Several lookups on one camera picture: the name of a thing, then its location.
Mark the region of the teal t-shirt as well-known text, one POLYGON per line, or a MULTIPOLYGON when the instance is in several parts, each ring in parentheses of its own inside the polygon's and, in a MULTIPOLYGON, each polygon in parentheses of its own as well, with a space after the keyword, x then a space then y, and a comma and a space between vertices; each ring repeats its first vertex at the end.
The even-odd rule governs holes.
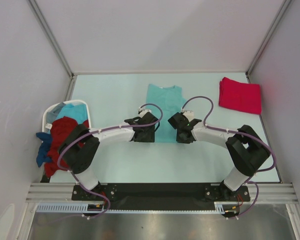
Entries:
POLYGON ((155 142, 176 143, 177 132, 169 124, 168 119, 179 112, 186 102, 182 95, 182 88, 173 85, 160 89, 159 86, 149 84, 145 102, 157 105, 163 112, 160 126, 155 132, 155 142))

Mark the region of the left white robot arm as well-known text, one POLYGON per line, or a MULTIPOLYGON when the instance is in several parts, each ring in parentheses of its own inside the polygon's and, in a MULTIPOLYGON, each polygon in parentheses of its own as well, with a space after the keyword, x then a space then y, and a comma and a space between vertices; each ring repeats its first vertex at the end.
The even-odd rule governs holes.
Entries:
POLYGON ((150 110, 144 110, 119 126, 97 130, 79 124, 59 146, 57 164, 74 175, 88 199, 95 200, 101 193, 100 182, 91 168, 97 150, 121 142, 153 143, 160 120, 150 110))

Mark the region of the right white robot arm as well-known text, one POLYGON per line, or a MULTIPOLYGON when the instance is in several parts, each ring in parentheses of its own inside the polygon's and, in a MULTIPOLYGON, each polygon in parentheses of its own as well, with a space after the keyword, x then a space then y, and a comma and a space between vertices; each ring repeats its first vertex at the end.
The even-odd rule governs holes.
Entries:
POLYGON ((222 129, 197 118, 188 118, 184 112, 175 113, 168 122, 176 130, 177 143, 207 142, 228 150, 234 167, 220 188, 221 196, 227 201, 238 196, 242 184, 257 173, 271 155, 267 145, 249 125, 237 130, 222 129))

